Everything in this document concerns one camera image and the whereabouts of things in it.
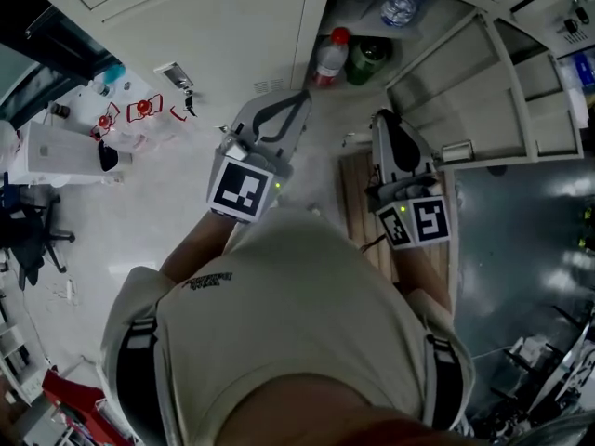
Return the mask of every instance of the person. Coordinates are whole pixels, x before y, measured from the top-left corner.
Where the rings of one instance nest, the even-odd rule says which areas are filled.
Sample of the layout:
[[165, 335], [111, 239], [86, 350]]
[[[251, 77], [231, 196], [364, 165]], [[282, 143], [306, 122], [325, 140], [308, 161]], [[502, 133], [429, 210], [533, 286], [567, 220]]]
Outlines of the person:
[[[159, 393], [161, 417], [178, 443], [469, 443], [419, 421], [428, 332], [458, 357], [461, 400], [450, 406], [458, 417], [474, 376], [447, 287], [422, 250], [393, 252], [399, 292], [321, 216], [272, 208], [231, 237], [234, 227], [207, 213], [159, 271], [130, 271], [101, 346], [114, 396], [122, 401], [127, 388], [114, 383], [125, 332], [152, 312], [168, 392]], [[130, 382], [149, 369], [130, 368]]]

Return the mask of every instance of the gray floor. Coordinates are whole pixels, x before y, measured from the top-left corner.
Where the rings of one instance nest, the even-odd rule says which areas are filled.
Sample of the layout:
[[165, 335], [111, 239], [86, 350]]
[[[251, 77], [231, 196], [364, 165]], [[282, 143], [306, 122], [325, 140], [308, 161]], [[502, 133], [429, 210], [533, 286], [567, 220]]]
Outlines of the gray floor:
[[595, 162], [515, 165], [503, 175], [462, 170], [456, 190], [456, 329], [477, 369], [474, 414], [497, 400], [489, 387], [507, 391], [519, 378], [502, 348], [531, 335], [568, 348], [575, 329], [551, 305], [578, 317], [595, 298], [595, 256], [577, 246], [595, 194]]

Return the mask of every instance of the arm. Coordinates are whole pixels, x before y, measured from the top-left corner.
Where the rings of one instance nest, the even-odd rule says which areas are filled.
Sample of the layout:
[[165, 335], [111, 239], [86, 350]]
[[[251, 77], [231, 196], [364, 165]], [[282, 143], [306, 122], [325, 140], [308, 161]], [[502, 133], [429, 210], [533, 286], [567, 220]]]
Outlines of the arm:
[[405, 297], [416, 289], [421, 289], [452, 314], [448, 286], [438, 277], [423, 249], [393, 251], [392, 261], [399, 273], [401, 293]]
[[221, 256], [235, 223], [224, 216], [206, 213], [167, 257], [159, 272], [176, 284], [186, 281], [206, 263]]

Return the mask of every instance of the green bottle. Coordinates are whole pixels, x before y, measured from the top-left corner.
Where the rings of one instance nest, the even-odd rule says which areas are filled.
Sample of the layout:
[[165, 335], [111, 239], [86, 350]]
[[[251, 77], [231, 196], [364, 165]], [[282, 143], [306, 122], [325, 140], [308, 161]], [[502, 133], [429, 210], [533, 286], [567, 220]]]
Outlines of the green bottle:
[[390, 57], [388, 38], [362, 38], [350, 52], [345, 64], [347, 81], [352, 85], [363, 85]]

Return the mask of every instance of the black cable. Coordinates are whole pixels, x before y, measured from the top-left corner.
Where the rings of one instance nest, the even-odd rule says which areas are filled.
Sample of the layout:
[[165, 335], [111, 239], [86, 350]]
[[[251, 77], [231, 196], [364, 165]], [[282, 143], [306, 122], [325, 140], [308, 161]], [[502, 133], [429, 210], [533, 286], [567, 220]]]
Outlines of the black cable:
[[382, 234], [380, 236], [378, 236], [375, 240], [373, 240], [371, 243], [368, 244], [364, 244], [364, 246], [362, 246], [360, 248], [360, 251], [362, 253], [365, 253], [367, 250], [369, 250], [372, 246], [376, 246], [378, 243], [380, 243], [382, 240], [384, 240], [387, 237], [386, 234]]

